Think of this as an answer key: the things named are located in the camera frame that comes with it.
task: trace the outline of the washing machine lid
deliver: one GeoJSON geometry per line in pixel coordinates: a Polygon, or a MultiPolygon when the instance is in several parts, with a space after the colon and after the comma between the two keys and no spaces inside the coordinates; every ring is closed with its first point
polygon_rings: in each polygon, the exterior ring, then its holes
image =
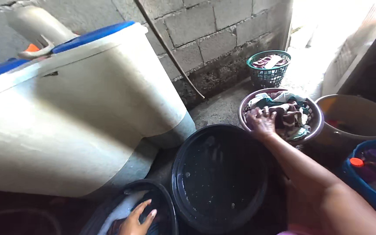
{"type": "Polygon", "coordinates": [[[29,62],[29,60],[26,59],[17,59],[17,58],[10,58],[4,63],[0,63],[0,75],[8,72],[12,69],[17,68],[18,66],[25,64],[29,62]]]}
{"type": "Polygon", "coordinates": [[[105,36],[114,34],[124,28],[127,28],[131,25],[133,25],[135,22],[134,21],[127,21],[123,23],[118,23],[114,25],[110,25],[101,29],[97,29],[95,31],[89,32],[87,34],[81,35],[79,37],[76,37],[68,42],[65,42],[63,44],[57,45],[55,48],[53,48],[52,53],[60,53],[63,51],[67,51],[70,49],[73,49],[75,47],[78,47],[80,45],[85,45],[87,43],[90,43],[92,41],[101,39],[105,36]]]}

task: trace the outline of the black bucket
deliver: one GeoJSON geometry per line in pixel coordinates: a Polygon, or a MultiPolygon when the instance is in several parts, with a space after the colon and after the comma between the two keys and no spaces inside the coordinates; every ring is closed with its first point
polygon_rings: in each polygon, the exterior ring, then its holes
{"type": "Polygon", "coordinates": [[[172,167],[175,210],[209,234],[233,231],[258,211],[267,190],[271,153],[235,126],[216,124],[192,134],[172,167]]]}
{"type": "MultiPolygon", "coordinates": [[[[115,211],[116,208],[122,205],[124,200],[141,192],[143,195],[141,195],[137,200],[134,200],[134,203],[129,203],[127,201],[130,208],[123,207],[125,208],[124,211],[129,213],[137,205],[139,205],[139,203],[152,199],[152,204],[145,208],[144,212],[139,218],[139,221],[142,223],[142,220],[144,220],[153,209],[158,210],[158,214],[156,215],[152,225],[149,227],[147,235],[178,235],[178,223],[176,220],[175,209],[168,191],[163,185],[149,179],[141,179],[126,184],[117,196],[105,200],[100,206],[98,206],[97,210],[83,227],[79,235],[105,234],[101,231],[105,231],[105,228],[111,229],[113,221],[110,215],[112,211],[115,211]]],[[[115,220],[114,223],[123,222],[124,220],[125,218],[115,220]]]]}

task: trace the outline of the person's right hand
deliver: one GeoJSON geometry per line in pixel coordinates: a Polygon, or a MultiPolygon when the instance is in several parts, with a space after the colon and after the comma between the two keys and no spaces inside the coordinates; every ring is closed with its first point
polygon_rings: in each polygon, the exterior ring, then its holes
{"type": "Polygon", "coordinates": [[[146,221],[143,224],[140,224],[139,217],[150,203],[152,202],[151,199],[140,203],[127,217],[127,219],[121,224],[119,235],[146,235],[150,225],[153,222],[156,213],[158,212],[156,209],[152,210],[146,221]]]}
{"type": "Polygon", "coordinates": [[[263,109],[255,108],[246,113],[246,123],[252,130],[251,135],[259,140],[264,142],[264,140],[275,133],[275,117],[277,112],[269,113],[268,106],[265,106],[263,109]]]}

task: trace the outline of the plastic laundry basket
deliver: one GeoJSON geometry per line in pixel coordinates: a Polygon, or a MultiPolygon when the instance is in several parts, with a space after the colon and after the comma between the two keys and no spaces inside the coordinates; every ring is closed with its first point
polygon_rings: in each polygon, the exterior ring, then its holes
{"type": "MultiPolygon", "coordinates": [[[[243,127],[243,129],[247,132],[251,132],[251,130],[246,125],[246,118],[244,116],[246,112],[246,106],[248,105],[249,101],[255,98],[256,94],[260,93],[275,93],[279,91],[286,91],[286,89],[282,88],[266,88],[262,90],[255,91],[253,93],[250,93],[248,96],[246,96],[242,102],[240,103],[239,109],[238,109],[238,118],[240,125],[243,127]]],[[[298,140],[298,141],[289,141],[289,143],[293,146],[297,146],[300,144],[304,144],[309,142],[310,140],[314,139],[316,136],[320,134],[320,132],[323,129],[324,126],[324,116],[321,112],[321,109],[317,104],[310,98],[307,98],[306,101],[308,102],[308,109],[310,112],[309,119],[307,125],[311,127],[310,134],[308,134],[304,139],[298,140]]]]}
{"type": "Polygon", "coordinates": [[[250,57],[246,63],[251,68],[250,78],[252,79],[253,86],[256,89],[274,88],[279,87],[282,79],[284,78],[285,71],[290,64],[291,56],[286,51],[264,51],[250,57]],[[260,58],[270,55],[278,55],[287,61],[286,64],[273,69],[259,69],[252,64],[260,58]]]}

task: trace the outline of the person's left hand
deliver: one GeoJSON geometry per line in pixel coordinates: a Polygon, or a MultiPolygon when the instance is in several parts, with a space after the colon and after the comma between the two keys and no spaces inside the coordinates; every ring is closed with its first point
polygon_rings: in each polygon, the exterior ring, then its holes
{"type": "Polygon", "coordinates": [[[139,217],[146,208],[152,202],[151,199],[140,203],[127,217],[127,219],[121,224],[119,235],[145,235],[148,232],[150,225],[154,217],[157,214],[157,210],[152,210],[146,217],[146,221],[140,224],[139,217]]]}

